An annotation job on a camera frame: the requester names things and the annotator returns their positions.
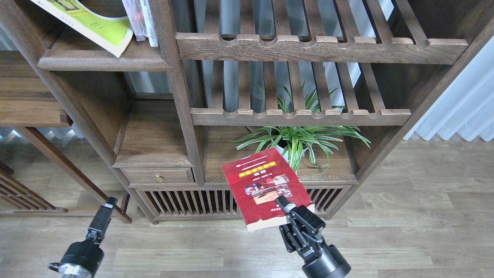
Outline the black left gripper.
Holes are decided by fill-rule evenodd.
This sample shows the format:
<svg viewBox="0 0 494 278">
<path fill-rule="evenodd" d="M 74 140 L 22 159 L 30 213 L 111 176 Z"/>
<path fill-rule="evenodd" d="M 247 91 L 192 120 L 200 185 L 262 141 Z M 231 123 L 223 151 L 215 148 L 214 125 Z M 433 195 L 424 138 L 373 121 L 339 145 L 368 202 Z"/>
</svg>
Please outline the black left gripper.
<svg viewBox="0 0 494 278">
<path fill-rule="evenodd" d="M 117 202 L 117 198 L 109 197 L 94 216 L 86 239 L 72 243 L 61 262 L 49 263 L 48 269 L 61 273 L 64 278 L 93 278 L 104 257 L 100 243 L 104 239 Z"/>
</svg>

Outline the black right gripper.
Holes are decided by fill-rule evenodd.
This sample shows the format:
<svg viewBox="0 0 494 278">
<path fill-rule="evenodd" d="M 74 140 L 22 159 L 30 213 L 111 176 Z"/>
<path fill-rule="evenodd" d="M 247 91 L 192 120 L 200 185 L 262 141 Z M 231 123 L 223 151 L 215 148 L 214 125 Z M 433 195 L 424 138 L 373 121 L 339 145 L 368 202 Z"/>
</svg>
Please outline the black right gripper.
<svg viewBox="0 0 494 278">
<path fill-rule="evenodd" d="M 279 226 L 286 250 L 297 251 L 304 260 L 302 271 L 308 278 L 345 278 L 351 266 L 335 245 L 327 245 L 322 230 L 325 222 L 307 207 L 290 203 L 286 197 L 278 197 L 277 204 L 289 221 Z"/>
</svg>

